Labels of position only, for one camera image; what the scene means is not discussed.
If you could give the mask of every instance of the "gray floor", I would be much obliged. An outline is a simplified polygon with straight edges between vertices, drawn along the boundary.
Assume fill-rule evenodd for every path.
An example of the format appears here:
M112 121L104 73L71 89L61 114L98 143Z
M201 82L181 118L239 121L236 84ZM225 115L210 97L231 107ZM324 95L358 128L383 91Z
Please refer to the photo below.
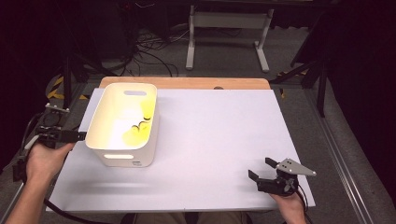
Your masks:
M262 77L273 79L281 71L289 71L290 62L303 43L306 29L270 30L264 45L271 71L264 74L261 71L256 52L252 47L253 41L260 36L260 32L242 30L237 37L237 30L203 30L197 32L194 68L187 71L185 67L188 40L187 35L161 50L151 50L166 63L174 64L178 68L180 77ZM152 57L142 54L140 59L148 63L158 63ZM169 76L163 65L130 63L125 76ZM173 76L176 70L171 68ZM100 76L92 76L89 83L83 87L84 94L90 94L97 87ZM361 151L359 143L350 131L342 111L332 94L331 84L328 83L325 115L326 119L319 119L317 111L311 106L311 96L316 95L313 90L302 90L294 85L285 88L285 97L280 97L277 86L272 86L276 93L281 111L288 125L290 136L296 147L301 162L316 170L318 176L309 177L308 182L313 192L317 206L308 211L314 223L396 223L395 209L380 180ZM88 100L78 100L72 110L73 116L69 120L70 127L74 127L82 119L83 111ZM342 178L342 171L334 164L332 149L327 135L321 124L328 125L331 137L335 140L335 147L342 156L348 171L352 175L353 183L359 191L369 214L366 219L357 215L359 209L354 207L353 197L347 190L348 184ZM0 216L2 216L17 192L20 183L12 183L11 171L6 170L0 175ZM120 223L124 214L78 214L93 220ZM277 211L264 213L250 213L254 223L282 223ZM42 223L73 223L52 213L43 213Z

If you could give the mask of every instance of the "human hand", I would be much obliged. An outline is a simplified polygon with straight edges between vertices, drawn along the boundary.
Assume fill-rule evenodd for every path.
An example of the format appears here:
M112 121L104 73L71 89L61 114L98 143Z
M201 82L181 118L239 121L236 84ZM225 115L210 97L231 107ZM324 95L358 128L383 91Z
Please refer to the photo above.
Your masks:
M305 224L304 204L297 193L283 197L269 194L277 203L280 214L288 224Z
M28 181L39 179L49 183L61 170L64 158L74 145L75 143L68 143L58 149L53 149L42 144L35 144L26 166Z

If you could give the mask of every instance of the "person's arm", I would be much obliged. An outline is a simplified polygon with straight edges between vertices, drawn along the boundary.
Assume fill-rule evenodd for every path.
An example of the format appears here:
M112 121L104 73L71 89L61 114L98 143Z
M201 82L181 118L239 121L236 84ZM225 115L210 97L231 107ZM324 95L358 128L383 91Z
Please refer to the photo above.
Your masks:
M66 144L52 149L37 144L31 149L26 166L27 182L7 224L39 222L50 181L61 170L64 158L73 146L74 144Z
M306 224L304 205L297 193L288 197L275 194L270 194L270 196L276 201L280 214L288 224Z

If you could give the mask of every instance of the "white plastic bin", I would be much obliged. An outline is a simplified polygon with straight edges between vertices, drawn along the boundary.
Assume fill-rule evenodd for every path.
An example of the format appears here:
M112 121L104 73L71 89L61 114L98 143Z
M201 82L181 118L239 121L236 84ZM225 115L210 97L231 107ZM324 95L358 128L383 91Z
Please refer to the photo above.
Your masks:
M92 117L85 142L107 166L145 167L157 143L157 88L148 83L108 85Z

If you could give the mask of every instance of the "white tabletop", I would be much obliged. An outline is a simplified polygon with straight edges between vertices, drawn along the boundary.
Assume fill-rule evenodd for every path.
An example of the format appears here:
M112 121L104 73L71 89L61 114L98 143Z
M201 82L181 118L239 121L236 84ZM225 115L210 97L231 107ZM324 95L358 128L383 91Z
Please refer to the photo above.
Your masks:
M87 131L103 89L93 92ZM160 129L153 163L107 167L85 142L70 152L50 200L64 211L165 212L276 208L248 178L274 179L264 158L299 162L273 91L158 90ZM314 199L299 175L309 205Z

